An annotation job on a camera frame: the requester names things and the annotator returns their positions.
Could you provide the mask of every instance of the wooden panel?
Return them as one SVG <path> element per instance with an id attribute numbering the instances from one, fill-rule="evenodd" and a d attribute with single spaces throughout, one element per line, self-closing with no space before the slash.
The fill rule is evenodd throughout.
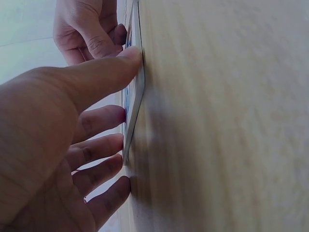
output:
<path id="1" fill-rule="evenodd" d="M 123 231 L 309 231 L 309 2 L 140 0 L 140 20 Z"/>

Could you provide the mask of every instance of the hand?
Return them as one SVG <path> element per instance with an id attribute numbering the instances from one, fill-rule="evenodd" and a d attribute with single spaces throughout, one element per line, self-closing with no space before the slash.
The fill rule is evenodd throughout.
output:
<path id="1" fill-rule="evenodd" d="M 126 28 L 116 10 L 117 0 L 57 0 L 54 40 L 69 65 L 122 51 Z"/>
<path id="2" fill-rule="evenodd" d="M 84 197 L 122 167 L 123 137 L 86 139 L 125 120 L 120 106 L 85 111 L 137 73 L 132 47 L 116 58 L 67 68 L 38 68 L 0 86 L 0 231 L 97 231 L 126 200 L 121 177 L 89 202 Z M 81 165 L 110 157 L 78 171 Z"/>

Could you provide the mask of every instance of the wooden surface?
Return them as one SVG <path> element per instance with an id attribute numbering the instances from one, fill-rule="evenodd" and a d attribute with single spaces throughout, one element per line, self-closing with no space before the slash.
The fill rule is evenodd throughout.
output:
<path id="1" fill-rule="evenodd" d="M 309 231 L 309 1 L 140 0 L 127 232 Z"/>

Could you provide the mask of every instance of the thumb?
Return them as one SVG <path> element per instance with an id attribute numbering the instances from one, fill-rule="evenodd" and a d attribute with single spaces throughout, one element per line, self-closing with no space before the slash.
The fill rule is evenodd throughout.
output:
<path id="1" fill-rule="evenodd" d="M 62 69 L 58 87 L 79 113 L 106 96 L 125 88 L 138 73 L 141 53 L 130 47 L 114 58 L 96 59 Z"/>
<path id="2" fill-rule="evenodd" d="M 99 20 L 91 20 L 86 26 L 78 29 L 86 42 L 88 50 L 94 59 L 120 52 L 122 46 L 114 45 L 111 38 L 102 28 Z"/>

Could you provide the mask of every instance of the finger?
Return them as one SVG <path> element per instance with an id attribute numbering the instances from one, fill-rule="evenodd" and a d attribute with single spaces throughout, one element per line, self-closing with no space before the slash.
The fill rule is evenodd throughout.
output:
<path id="1" fill-rule="evenodd" d="M 87 203 L 97 229 L 101 228 L 116 210 L 126 201 L 130 194 L 130 179 L 122 176 L 105 193 Z"/>
<path id="2" fill-rule="evenodd" d="M 113 42 L 118 45 L 124 45 L 126 43 L 126 28 L 123 24 L 119 24 L 114 31 Z"/>
<path id="3" fill-rule="evenodd" d="M 110 157 L 123 148 L 123 135 L 110 134 L 72 145 L 66 155 L 71 172 L 95 160 Z"/>
<path id="4" fill-rule="evenodd" d="M 66 93 L 79 113 L 102 98 L 126 87 L 141 62 L 138 48 L 130 47 L 116 58 L 103 58 L 59 69 L 53 84 Z"/>
<path id="5" fill-rule="evenodd" d="M 118 154 L 92 168 L 76 172 L 72 178 L 80 194 L 87 196 L 102 183 L 113 178 L 121 168 L 122 157 Z"/>
<path id="6" fill-rule="evenodd" d="M 84 111 L 79 116 L 72 144 L 113 129 L 123 123 L 125 119 L 126 112 L 118 105 L 107 105 L 99 109 Z"/>
<path id="7" fill-rule="evenodd" d="M 86 25 L 78 27 L 77 30 L 95 59 L 103 58 L 121 49 L 120 45 L 114 45 L 98 19 L 89 20 Z"/>
<path id="8" fill-rule="evenodd" d="M 75 65 L 85 62 L 81 51 L 76 49 L 64 50 L 61 52 L 68 65 Z"/>

